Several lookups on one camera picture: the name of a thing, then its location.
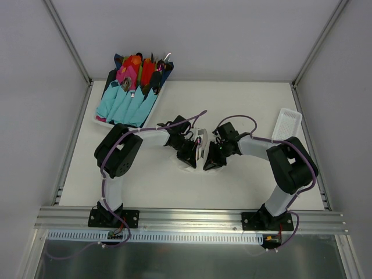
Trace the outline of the silver spoon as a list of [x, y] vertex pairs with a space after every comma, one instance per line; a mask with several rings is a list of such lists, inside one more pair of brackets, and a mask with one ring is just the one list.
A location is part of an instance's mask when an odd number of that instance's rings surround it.
[[201, 155], [201, 146], [202, 146], [202, 139], [200, 136], [198, 136], [195, 140], [195, 144], [196, 144], [196, 153], [195, 153], [195, 158], [196, 158], [196, 161], [198, 161], [200, 159], [200, 155]]

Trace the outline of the white paper napkin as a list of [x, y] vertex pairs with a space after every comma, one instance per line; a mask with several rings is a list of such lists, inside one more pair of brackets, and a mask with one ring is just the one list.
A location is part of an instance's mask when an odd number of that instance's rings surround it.
[[171, 161], [175, 164], [175, 166], [178, 169], [180, 169], [183, 172], [187, 172], [187, 173], [194, 173], [194, 174], [217, 174], [217, 173], [221, 172], [222, 169], [223, 169], [223, 168], [219, 168], [219, 169], [204, 171], [203, 170], [203, 165], [204, 165], [204, 162], [205, 162], [205, 159], [204, 158], [203, 159], [199, 159], [198, 161], [196, 161], [197, 167], [195, 169], [189, 167], [184, 162], [178, 160], [176, 155], [171, 156], [170, 159], [171, 159]]

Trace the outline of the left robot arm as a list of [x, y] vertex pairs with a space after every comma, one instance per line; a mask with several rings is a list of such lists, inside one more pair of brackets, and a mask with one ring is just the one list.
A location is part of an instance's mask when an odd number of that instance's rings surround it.
[[137, 228], [139, 210], [125, 210], [121, 198], [123, 176], [131, 168], [140, 148], [170, 146], [176, 158], [193, 169], [197, 166], [201, 140], [189, 120], [177, 116], [175, 120], [158, 124], [155, 128], [130, 130], [116, 124], [94, 152], [100, 168], [101, 199], [91, 209], [88, 226], [93, 228]]

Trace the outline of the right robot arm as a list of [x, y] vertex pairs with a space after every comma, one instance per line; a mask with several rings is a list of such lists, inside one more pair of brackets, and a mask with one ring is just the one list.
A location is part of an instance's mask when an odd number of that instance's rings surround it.
[[241, 214], [245, 231], [293, 231], [288, 211], [297, 195], [306, 187], [313, 187], [319, 170], [297, 137], [274, 140], [240, 134], [231, 123], [214, 130], [216, 139], [210, 142], [203, 170], [219, 169], [232, 155], [254, 156], [270, 163], [276, 182], [269, 199], [257, 212]]

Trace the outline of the light blue rolled napkin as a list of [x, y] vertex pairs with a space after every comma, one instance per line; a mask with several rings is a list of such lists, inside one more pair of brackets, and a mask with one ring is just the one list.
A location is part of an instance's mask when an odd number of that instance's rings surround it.
[[125, 91], [114, 80], [104, 90], [95, 109], [93, 121], [105, 126], [124, 124], [129, 127], [142, 128], [148, 122], [158, 103], [159, 97], [153, 90], [144, 95], [142, 89]]

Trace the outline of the dark navy rolled napkin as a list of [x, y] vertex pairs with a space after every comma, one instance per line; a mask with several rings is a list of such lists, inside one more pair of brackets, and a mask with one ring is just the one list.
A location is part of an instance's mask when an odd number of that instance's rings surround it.
[[166, 80], [168, 79], [168, 77], [171, 74], [171, 72], [173, 71], [173, 69], [174, 69], [174, 63], [173, 62], [167, 62], [164, 65], [164, 68], [162, 70], [162, 76], [161, 76], [160, 83], [159, 83], [159, 88], [163, 87], [163, 84], [166, 82]]

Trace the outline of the pink rolled napkin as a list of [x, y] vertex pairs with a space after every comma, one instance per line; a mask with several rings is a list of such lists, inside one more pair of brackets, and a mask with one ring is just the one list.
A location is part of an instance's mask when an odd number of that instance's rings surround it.
[[116, 80], [123, 84], [126, 78], [130, 79], [129, 89], [133, 90], [137, 87], [137, 78], [139, 71], [135, 71], [133, 66], [124, 67], [122, 66], [116, 73]]

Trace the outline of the small white perforated basket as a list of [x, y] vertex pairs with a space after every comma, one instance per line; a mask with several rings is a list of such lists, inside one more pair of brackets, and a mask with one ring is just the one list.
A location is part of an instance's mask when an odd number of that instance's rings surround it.
[[282, 108], [279, 112], [271, 138], [273, 140], [286, 140], [290, 137], [296, 137], [301, 127], [301, 122], [301, 113]]

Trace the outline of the white tray of rolled napkins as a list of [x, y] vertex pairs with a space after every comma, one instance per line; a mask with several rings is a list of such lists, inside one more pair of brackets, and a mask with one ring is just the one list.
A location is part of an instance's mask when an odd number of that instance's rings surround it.
[[170, 55], [156, 59], [153, 55], [145, 58], [140, 52], [115, 54], [115, 68], [107, 76], [93, 121], [106, 127], [144, 127], [174, 69]]

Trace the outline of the aluminium mounting rail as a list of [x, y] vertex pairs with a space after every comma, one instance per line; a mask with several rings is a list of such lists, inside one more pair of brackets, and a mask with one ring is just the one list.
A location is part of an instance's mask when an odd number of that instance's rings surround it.
[[[43, 206], [37, 229], [87, 229], [90, 207]], [[139, 210], [140, 231], [229, 233], [243, 232], [241, 210], [155, 209]], [[349, 227], [340, 212], [297, 210], [298, 233], [348, 235]]]

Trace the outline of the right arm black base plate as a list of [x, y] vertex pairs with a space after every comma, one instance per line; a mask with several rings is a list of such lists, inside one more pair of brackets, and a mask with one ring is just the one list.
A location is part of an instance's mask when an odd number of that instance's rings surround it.
[[293, 231], [294, 222], [290, 213], [271, 216], [265, 212], [242, 212], [242, 229], [244, 231]]

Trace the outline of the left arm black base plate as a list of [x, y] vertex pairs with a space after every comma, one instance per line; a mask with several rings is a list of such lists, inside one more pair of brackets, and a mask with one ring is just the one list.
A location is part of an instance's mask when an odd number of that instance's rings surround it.
[[[139, 210], [118, 208], [114, 211], [129, 228], [138, 228], [140, 220]], [[92, 208], [88, 218], [88, 227], [92, 228], [119, 228], [123, 223], [105, 208]]]

